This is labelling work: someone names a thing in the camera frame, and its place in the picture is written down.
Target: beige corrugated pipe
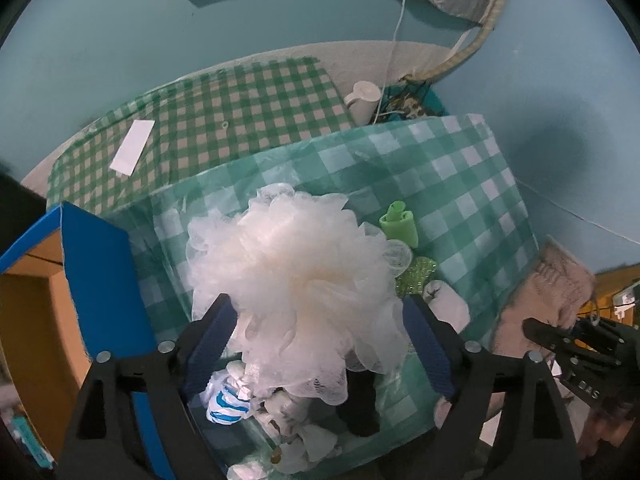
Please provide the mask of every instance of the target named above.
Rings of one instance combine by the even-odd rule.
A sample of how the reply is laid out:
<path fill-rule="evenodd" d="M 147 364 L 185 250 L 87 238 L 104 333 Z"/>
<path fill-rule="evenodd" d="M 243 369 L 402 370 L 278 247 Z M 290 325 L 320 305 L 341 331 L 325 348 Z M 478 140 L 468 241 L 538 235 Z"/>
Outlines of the beige corrugated pipe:
<path fill-rule="evenodd" d="M 465 48 L 457 52 L 449 59 L 447 59 L 444 63 L 441 63 L 435 68 L 431 70 L 427 70 L 426 72 L 418 72 L 414 74 L 407 74 L 402 79 L 407 81 L 434 81 L 439 76 L 447 73 L 449 70 L 457 67 L 462 62 L 466 61 L 471 55 L 473 55 L 486 41 L 486 38 L 489 34 L 494 30 L 495 23 L 500 16 L 502 9 L 504 8 L 506 0 L 495 0 L 494 4 L 489 11 L 489 14 L 484 20 L 480 31 L 474 38 L 474 40 L 469 43 Z"/>

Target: person's hand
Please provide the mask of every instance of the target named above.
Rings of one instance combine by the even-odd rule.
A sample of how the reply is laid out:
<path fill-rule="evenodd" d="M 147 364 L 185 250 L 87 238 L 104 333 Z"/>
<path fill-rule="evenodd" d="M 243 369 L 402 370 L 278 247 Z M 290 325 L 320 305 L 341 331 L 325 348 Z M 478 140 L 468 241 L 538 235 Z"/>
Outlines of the person's hand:
<path fill-rule="evenodd" d="M 635 419 L 612 418 L 605 413 L 592 409 L 584 423 L 580 440 L 578 440 L 580 460 L 595 455 L 598 450 L 598 443 L 601 440 L 609 442 L 612 446 L 619 447 L 634 421 Z"/>

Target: teal wall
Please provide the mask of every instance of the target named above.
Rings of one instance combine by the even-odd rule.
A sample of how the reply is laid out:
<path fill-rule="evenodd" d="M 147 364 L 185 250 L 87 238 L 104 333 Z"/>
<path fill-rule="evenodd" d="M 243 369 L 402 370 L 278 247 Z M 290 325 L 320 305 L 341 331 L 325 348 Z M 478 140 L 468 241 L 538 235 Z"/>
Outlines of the teal wall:
<path fill-rule="evenodd" d="M 640 240 L 640 55 L 605 0 L 508 0 L 484 47 L 435 86 L 452 113 L 484 114 L 521 181 Z M 533 228 L 593 270 L 640 246 L 521 186 Z"/>
<path fill-rule="evenodd" d="M 0 48 L 0 162 L 18 179 L 121 102 L 238 57 L 390 40 L 401 0 L 33 0 Z M 401 41 L 453 46 L 466 28 L 408 0 Z"/>

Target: blue gripper pad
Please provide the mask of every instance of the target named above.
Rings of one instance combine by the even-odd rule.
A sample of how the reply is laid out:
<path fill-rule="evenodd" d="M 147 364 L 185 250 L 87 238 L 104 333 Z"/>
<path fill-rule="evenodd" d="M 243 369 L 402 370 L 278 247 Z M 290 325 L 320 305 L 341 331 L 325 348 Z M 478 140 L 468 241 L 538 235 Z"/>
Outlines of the blue gripper pad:
<path fill-rule="evenodd" d="M 422 307 L 428 310 L 427 304 L 422 303 Z M 436 320 L 431 311 L 427 316 L 429 314 Z M 402 298 L 402 320 L 420 362 L 427 372 L 431 387 L 445 398 L 451 399 L 456 393 L 456 387 L 451 382 L 451 362 L 438 342 L 425 313 L 411 296 Z"/>
<path fill-rule="evenodd" d="M 231 299 L 221 294 L 202 318 L 201 322 L 209 322 L 209 325 L 187 361 L 186 377 L 181 388 L 187 400 L 206 389 L 237 321 L 238 314 Z"/>

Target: green glittery sponge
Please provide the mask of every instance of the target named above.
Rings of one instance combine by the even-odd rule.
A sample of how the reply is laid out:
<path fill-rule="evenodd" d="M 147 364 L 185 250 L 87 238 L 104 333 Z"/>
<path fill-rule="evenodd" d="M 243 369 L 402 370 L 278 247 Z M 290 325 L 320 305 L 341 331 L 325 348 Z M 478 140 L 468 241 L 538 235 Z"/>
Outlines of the green glittery sponge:
<path fill-rule="evenodd" d="M 424 286 L 433 279 L 436 262 L 425 256 L 414 258 L 408 269 L 396 278 L 396 294 L 399 298 L 409 294 L 422 294 Z"/>

